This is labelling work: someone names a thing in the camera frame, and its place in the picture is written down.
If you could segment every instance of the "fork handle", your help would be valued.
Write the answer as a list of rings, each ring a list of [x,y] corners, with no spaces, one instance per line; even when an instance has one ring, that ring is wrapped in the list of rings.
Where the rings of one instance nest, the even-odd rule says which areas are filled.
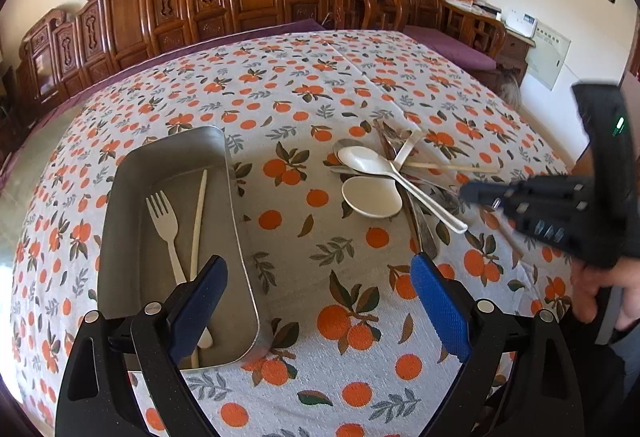
[[[184,277],[184,271],[182,270],[182,266],[180,265],[180,260],[178,260],[178,253],[175,252],[175,242],[172,240],[171,242],[167,242],[169,246],[169,258],[171,259],[171,267],[174,268],[174,277],[175,277],[175,285],[185,283],[187,279]],[[209,329],[205,327],[202,332],[202,336],[200,336],[200,340],[198,341],[198,346],[201,349],[208,349],[213,345],[213,338],[211,337],[211,333]]]
[[[178,260],[178,253],[175,252],[175,242],[172,240],[167,243],[169,245],[169,258],[171,258],[171,267],[174,268],[175,285],[185,283],[187,279]]]

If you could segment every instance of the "tablecloth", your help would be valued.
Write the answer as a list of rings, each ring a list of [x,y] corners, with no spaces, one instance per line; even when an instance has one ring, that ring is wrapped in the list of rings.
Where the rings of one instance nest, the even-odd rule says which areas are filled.
[[[381,151],[375,119],[398,131],[422,129],[418,160],[500,167],[494,177],[426,174],[444,188],[565,171],[497,96],[397,32],[328,31],[213,48],[91,97],[50,157],[15,254],[13,351],[27,406],[53,423],[74,335],[96,306],[98,273],[109,273],[100,270],[100,245],[117,243],[100,236],[119,163],[142,144],[217,125],[275,339],[258,362],[184,372],[204,412],[222,435],[418,435],[460,364],[443,350],[411,286],[407,219],[352,212],[329,169],[337,140]],[[562,315],[570,304],[564,255],[513,233],[498,212],[448,206],[469,231],[457,235],[430,219],[444,276],[506,312],[545,306]],[[503,356],[496,385],[510,361]],[[163,435],[142,378],[130,378],[149,428]]]

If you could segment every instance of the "person's hand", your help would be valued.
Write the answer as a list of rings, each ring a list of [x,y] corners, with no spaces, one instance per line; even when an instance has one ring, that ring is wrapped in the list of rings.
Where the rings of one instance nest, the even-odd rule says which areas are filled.
[[[591,323],[596,318],[598,289],[614,285],[624,289],[616,329],[626,331],[640,319],[640,260],[622,257],[608,271],[572,260],[571,281],[574,285],[572,310],[582,323]]]

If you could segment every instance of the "spoon handle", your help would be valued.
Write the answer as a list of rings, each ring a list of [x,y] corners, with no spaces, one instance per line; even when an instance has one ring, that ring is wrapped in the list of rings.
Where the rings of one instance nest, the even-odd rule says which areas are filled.
[[[422,204],[427,206],[433,213],[439,218],[449,229],[452,229],[456,233],[464,233],[468,226],[463,223],[461,220],[455,218],[451,215],[445,208],[440,206],[436,201],[434,201],[431,197],[429,197],[425,192],[420,190],[417,186],[414,186],[411,182],[404,178],[396,170],[396,167],[390,165],[392,168],[392,176],[398,181],[402,186],[404,186],[408,191],[410,191],[415,198],[418,199]]]

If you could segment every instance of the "gray rectangular pan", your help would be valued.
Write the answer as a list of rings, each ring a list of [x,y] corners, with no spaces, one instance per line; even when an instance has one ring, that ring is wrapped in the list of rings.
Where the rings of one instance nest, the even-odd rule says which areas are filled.
[[[224,133],[216,127],[193,128],[130,152],[115,175],[104,221],[98,309],[107,317],[136,314],[148,302],[164,302],[175,279],[167,243],[156,232],[145,198],[163,191],[178,219],[175,239],[186,277],[190,273],[191,240],[202,172],[207,191],[202,212],[198,269],[213,254],[228,265],[228,286],[209,322],[214,344],[200,349],[201,367],[248,362],[264,356],[273,334],[264,312],[257,270],[247,268],[244,226],[234,214],[238,196]],[[189,368],[188,359],[180,363]],[[135,362],[127,362],[137,370]]]

